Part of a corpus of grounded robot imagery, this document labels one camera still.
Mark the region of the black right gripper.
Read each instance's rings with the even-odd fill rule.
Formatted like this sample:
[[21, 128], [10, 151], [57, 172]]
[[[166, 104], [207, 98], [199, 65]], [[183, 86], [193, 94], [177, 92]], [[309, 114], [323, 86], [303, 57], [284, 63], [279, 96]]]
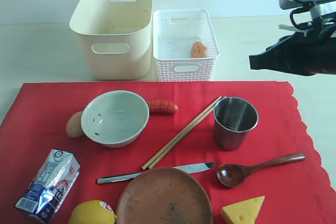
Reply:
[[320, 32], [281, 37], [264, 52], [249, 56], [250, 69], [272, 70], [301, 76], [335, 74], [335, 24]]

